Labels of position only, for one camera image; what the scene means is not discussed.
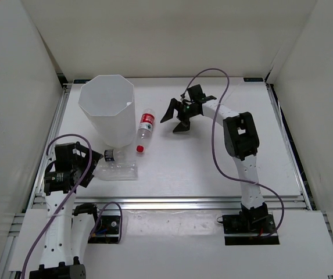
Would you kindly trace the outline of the clear bottle white cap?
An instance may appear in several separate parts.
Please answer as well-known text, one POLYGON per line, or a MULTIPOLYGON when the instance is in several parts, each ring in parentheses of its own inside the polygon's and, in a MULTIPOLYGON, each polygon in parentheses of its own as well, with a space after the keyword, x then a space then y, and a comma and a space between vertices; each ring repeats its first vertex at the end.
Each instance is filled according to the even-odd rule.
POLYGON ((103 181, 131 181, 138 178, 138 169, 135 164, 97 165, 94 176, 103 181))

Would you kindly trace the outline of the red label red cap bottle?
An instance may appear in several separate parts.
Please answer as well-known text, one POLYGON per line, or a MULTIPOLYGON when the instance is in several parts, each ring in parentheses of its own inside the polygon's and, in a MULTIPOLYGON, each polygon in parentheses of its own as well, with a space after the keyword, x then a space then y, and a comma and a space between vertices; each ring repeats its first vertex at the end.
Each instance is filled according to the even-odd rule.
POLYGON ((155 112, 152 109, 145 109, 141 115, 136 135, 136 152, 144 153, 150 144, 152 132, 155 125, 155 112))

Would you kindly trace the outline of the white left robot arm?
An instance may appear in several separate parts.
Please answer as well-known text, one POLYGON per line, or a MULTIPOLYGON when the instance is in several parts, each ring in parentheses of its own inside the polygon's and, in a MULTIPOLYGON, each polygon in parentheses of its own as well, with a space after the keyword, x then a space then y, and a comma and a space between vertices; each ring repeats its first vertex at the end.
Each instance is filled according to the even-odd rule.
POLYGON ((76 189, 87 187, 93 178, 100 153, 79 142, 57 144, 55 159, 45 170, 44 197, 47 223, 33 242, 44 240, 38 269, 29 278, 85 278, 84 251, 90 233, 102 226, 93 203, 75 206, 76 189))

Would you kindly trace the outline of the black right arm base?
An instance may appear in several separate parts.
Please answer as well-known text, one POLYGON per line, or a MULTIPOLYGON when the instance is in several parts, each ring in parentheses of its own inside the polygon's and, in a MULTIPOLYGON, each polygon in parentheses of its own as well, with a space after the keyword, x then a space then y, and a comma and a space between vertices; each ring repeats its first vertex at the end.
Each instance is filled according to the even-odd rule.
POLYGON ((223 226, 226 246, 279 245, 273 215, 249 225, 240 214, 222 215, 216 220, 223 226))

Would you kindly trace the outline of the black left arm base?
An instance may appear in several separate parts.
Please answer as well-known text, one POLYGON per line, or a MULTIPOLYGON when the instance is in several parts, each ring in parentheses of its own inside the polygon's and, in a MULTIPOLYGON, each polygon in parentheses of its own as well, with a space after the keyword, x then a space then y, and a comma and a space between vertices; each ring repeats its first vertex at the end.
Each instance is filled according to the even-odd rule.
POLYGON ((119 215, 101 216, 93 236, 88 240, 89 244, 118 244, 120 239, 121 217, 119 215))

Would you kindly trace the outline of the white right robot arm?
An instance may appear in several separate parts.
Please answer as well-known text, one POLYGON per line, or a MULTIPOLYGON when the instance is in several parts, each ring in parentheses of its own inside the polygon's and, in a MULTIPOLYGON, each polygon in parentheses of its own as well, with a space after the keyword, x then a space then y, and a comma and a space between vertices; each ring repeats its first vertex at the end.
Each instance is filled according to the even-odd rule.
POLYGON ((250 233, 261 230, 268 216, 268 207, 260 190, 257 175, 256 155, 259 136, 252 114, 238 113, 219 104, 215 96, 205 95, 200 85, 189 87, 187 92, 188 101, 171 99, 160 122, 172 119, 174 112, 177 112, 177 119, 180 122, 173 133, 189 131, 190 118, 197 115, 208 117, 214 124, 222 126, 225 149, 234 160, 239 176, 236 181, 241 186, 239 224, 250 233))

